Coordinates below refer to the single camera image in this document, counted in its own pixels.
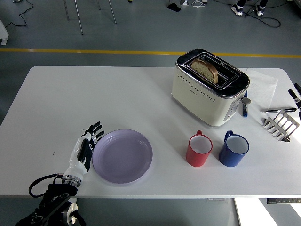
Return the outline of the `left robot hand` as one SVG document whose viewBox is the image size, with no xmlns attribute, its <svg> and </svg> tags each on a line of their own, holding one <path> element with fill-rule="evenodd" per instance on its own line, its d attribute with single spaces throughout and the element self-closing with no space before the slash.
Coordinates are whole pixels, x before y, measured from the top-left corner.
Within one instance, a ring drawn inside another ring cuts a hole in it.
<svg viewBox="0 0 301 226">
<path fill-rule="evenodd" d="M 71 153 L 69 167 L 62 177 L 63 184 L 79 187 L 84 175 L 89 171 L 94 148 L 104 135 L 102 124 L 97 122 L 91 125 L 81 135 Z"/>
</svg>

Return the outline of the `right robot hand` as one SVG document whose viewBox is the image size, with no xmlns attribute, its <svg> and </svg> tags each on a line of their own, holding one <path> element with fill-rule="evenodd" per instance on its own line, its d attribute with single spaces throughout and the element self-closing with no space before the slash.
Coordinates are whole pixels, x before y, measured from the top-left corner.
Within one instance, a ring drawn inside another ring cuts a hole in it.
<svg viewBox="0 0 301 226">
<path fill-rule="evenodd" d="M 299 95 L 301 95 L 301 87 L 298 83 L 294 83 L 294 87 L 297 90 L 297 92 L 299 93 Z M 294 99 L 294 102 L 297 105 L 297 108 L 299 109 L 299 111 L 301 110 L 301 99 L 297 97 L 297 95 L 295 94 L 295 92 L 291 89 L 288 90 L 288 93 L 290 94 L 290 96 Z"/>
</svg>

